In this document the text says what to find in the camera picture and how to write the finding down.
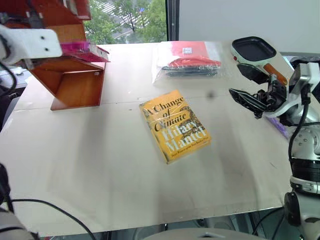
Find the plastic bag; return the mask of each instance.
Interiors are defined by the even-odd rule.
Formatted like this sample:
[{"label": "plastic bag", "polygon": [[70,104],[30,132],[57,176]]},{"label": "plastic bag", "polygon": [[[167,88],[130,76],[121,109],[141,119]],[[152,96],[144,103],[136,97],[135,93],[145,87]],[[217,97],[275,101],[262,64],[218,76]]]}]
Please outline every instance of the plastic bag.
[{"label": "plastic bag", "polygon": [[163,41],[153,53],[152,83],[167,76],[215,76],[220,68],[214,42]]}]

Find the tree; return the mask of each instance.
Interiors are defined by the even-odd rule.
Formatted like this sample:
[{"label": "tree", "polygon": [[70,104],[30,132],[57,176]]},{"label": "tree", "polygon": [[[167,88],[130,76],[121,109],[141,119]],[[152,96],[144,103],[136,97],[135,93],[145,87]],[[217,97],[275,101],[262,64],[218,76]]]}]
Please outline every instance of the tree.
[{"label": "tree", "polygon": [[141,13],[148,6],[147,0],[110,0],[114,5],[114,15],[121,18],[124,27],[137,30],[137,23]]},{"label": "tree", "polygon": [[153,0],[147,7],[144,17],[139,19],[138,32],[144,42],[167,41],[166,1]]},{"label": "tree", "polygon": [[91,20],[84,21],[86,38],[95,44],[116,43],[113,34],[119,29],[120,24],[103,12],[98,2],[90,0]]}]

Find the white table surface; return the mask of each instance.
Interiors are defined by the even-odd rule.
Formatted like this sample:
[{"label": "white table surface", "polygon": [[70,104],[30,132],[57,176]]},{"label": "white table surface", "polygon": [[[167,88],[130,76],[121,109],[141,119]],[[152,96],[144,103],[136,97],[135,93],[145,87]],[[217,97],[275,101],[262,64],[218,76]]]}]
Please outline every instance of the white table surface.
[{"label": "white table surface", "polygon": [[[53,96],[36,80],[0,133],[11,197],[58,205],[93,232],[150,226],[280,207],[290,191],[288,142],[256,120],[228,88],[256,92],[222,44],[222,77],[170,79],[152,85],[152,43],[106,45],[101,105],[51,111]],[[278,54],[271,62],[292,69]],[[165,164],[139,110],[174,89],[212,136],[212,144]],[[214,98],[207,98],[209,92]],[[14,204],[21,222],[42,236],[85,231],[39,203]]]}]

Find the window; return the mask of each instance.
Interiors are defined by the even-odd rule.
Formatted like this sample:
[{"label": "window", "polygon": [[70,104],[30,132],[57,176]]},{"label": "window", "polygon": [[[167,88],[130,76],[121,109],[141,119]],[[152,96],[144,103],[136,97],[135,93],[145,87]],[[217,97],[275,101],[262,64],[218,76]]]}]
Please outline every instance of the window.
[{"label": "window", "polygon": [[172,1],[90,0],[91,20],[84,21],[86,38],[98,45],[167,41]]}]

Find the wall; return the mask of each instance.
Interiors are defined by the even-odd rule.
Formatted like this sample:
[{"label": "wall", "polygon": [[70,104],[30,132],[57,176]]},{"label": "wall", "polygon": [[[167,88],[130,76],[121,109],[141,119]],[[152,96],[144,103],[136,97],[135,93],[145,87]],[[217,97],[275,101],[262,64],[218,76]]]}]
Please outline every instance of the wall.
[{"label": "wall", "polygon": [[248,36],[270,40],[287,55],[320,55],[320,1],[180,0],[179,40]]}]

